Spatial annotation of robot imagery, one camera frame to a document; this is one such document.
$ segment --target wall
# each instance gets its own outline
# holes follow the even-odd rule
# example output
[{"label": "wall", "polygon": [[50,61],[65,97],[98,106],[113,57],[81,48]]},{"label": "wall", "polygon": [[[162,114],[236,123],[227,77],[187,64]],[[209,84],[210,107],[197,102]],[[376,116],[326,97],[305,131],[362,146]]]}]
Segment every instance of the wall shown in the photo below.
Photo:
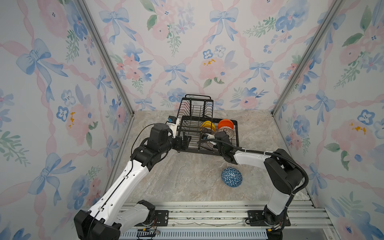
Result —
[{"label": "wall", "polygon": [[275,116],[343,240],[384,239],[383,7],[345,1]]},{"label": "wall", "polygon": [[329,1],[86,0],[134,110],[272,109]]},{"label": "wall", "polygon": [[74,239],[127,113],[73,2],[1,6],[0,239]]}]

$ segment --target wire rack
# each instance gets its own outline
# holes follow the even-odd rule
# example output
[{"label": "wire rack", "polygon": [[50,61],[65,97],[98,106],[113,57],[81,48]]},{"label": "wire rack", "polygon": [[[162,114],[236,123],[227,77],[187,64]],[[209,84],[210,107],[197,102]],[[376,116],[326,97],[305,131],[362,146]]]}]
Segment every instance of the wire rack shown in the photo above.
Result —
[{"label": "wire rack", "polygon": [[[217,149],[208,146],[207,143],[197,143],[202,140],[203,133],[215,134],[211,129],[201,128],[205,121],[211,121],[218,130],[218,123],[222,120],[213,118],[214,101],[209,96],[187,94],[182,98],[177,117],[181,118],[177,135],[191,136],[191,141],[187,150],[184,152],[194,152],[201,154],[220,155]],[[235,125],[233,131],[235,135],[230,139],[235,146],[238,144],[237,121],[231,120]]]}]

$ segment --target black dish rack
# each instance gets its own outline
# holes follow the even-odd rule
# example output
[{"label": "black dish rack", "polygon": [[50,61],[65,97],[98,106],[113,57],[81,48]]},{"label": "black dish rack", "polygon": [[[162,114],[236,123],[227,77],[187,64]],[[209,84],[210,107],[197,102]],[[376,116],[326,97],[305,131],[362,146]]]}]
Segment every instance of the black dish rack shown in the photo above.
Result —
[{"label": "black dish rack", "polygon": [[[210,155],[220,155],[217,149],[211,148],[206,142],[197,143],[202,140],[203,133],[214,134],[211,129],[201,128],[201,125],[205,121],[211,121],[216,130],[218,130],[218,123],[222,120],[219,118],[213,118],[214,101],[210,96],[187,94],[181,99],[179,111],[177,112],[177,118],[181,118],[180,125],[177,129],[177,136],[191,136],[187,150],[183,152],[193,152]],[[235,135],[230,139],[231,143],[235,146],[239,146],[237,121],[231,120],[235,125],[233,131]]]}]

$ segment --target blue bowl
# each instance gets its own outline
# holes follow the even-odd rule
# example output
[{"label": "blue bowl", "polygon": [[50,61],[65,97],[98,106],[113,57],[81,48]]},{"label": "blue bowl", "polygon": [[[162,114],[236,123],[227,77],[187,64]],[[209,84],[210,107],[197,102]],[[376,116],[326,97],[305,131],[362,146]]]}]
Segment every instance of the blue bowl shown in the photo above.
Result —
[{"label": "blue bowl", "polygon": [[238,187],[243,181],[240,171],[234,167],[227,167],[221,173],[221,179],[229,187]]}]

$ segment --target white robotic arm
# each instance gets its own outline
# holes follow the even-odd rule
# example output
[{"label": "white robotic arm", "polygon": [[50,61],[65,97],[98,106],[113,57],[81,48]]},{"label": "white robotic arm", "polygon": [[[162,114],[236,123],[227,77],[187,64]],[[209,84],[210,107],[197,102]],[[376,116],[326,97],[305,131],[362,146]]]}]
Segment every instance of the white robotic arm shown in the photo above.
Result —
[{"label": "white robotic arm", "polygon": [[[171,116],[167,124],[156,123],[151,129],[150,137],[144,139],[134,150],[131,161],[111,188],[87,212],[81,210],[77,213],[74,221],[81,240],[118,239],[120,232],[125,232],[139,223],[146,226],[154,223],[155,206],[147,201],[139,201],[135,207],[123,213],[119,211],[137,184],[156,163],[165,158],[161,158],[163,153],[168,153],[171,149],[180,151],[188,148],[190,136],[176,136],[179,123],[179,119]],[[272,197],[265,206],[263,219],[253,219],[253,222],[248,224],[278,226],[275,230],[283,228],[282,221],[294,194],[306,186],[305,183],[300,189],[297,188],[303,176],[308,183],[308,176],[302,174],[304,170],[301,171],[282,149],[275,152],[259,152],[232,146],[225,132],[215,134],[215,139],[210,138],[202,142],[204,141],[215,142],[227,162],[256,166],[268,171],[275,186]]]}]

